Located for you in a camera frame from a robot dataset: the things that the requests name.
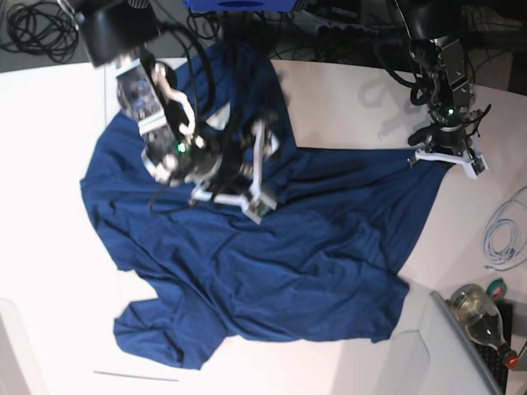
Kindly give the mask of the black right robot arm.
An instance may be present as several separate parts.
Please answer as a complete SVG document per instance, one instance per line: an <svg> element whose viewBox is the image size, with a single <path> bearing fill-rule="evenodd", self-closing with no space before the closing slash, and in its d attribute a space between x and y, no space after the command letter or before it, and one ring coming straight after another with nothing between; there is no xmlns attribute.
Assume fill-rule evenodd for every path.
<svg viewBox="0 0 527 395"><path fill-rule="evenodd" d="M170 187L193 183L191 198L201 202L243 206L260 197L264 129L256 130L252 182L243 187L236 182L243 148L231 141L235 123L228 123L222 141L200 130L200 118L212 108L216 86L203 46L188 29L160 22L148 1L58 5L71 18L92 65L114 65L119 105L138 126L145 143L142 163L155 181ZM204 105L179 90L170 67L147 50L147 44L166 32L184 35L196 46L208 84Z"/></svg>

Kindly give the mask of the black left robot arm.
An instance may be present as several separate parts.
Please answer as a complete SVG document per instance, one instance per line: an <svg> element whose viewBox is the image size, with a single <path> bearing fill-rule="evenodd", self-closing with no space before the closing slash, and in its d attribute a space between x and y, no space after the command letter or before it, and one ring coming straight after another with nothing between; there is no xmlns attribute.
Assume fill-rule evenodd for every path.
<svg viewBox="0 0 527 395"><path fill-rule="evenodd" d="M408 144L425 154L475 160L473 136L490 109L471 110L474 94L460 40L461 6L456 1L389 1L388 7L399 14L400 31L375 44L374 53L387 73L410 89L411 103L425 105L430 117L430 124L413 132ZM392 46L405 50L414 82L388 64L383 51Z"/></svg>

